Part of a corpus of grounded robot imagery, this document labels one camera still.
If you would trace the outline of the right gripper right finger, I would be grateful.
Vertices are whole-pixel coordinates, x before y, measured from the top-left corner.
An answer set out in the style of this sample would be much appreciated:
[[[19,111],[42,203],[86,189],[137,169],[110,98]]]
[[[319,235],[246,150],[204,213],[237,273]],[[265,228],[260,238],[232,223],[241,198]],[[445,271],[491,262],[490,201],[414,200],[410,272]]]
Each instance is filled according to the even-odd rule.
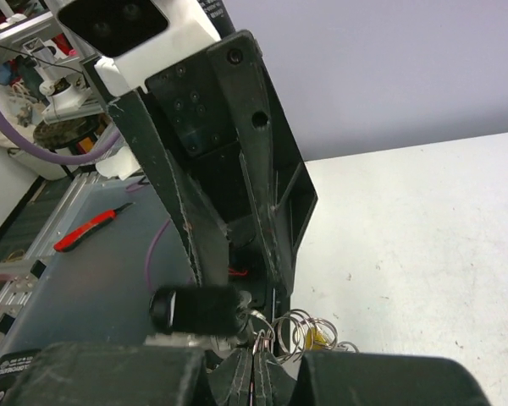
[[[451,359],[312,351],[296,379],[257,357],[254,405],[489,405],[472,374]]]

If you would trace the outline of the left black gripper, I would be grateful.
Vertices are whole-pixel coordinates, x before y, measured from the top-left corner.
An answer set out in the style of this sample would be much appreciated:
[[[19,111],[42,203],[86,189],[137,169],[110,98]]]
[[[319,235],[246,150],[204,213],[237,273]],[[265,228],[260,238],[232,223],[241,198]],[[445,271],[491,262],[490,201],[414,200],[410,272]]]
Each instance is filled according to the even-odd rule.
[[[108,113],[177,228],[198,286],[228,283],[227,237],[253,237],[293,293],[318,195],[262,50],[240,30],[146,80]]]

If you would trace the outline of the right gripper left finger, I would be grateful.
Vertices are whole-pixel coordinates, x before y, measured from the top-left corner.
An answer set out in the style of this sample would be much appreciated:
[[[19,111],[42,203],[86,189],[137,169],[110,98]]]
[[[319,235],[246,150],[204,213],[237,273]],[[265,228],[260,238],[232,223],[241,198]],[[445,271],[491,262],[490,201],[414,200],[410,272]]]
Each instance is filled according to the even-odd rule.
[[[248,405],[250,377],[229,359],[207,372],[196,347],[55,343],[6,394],[8,405]]]

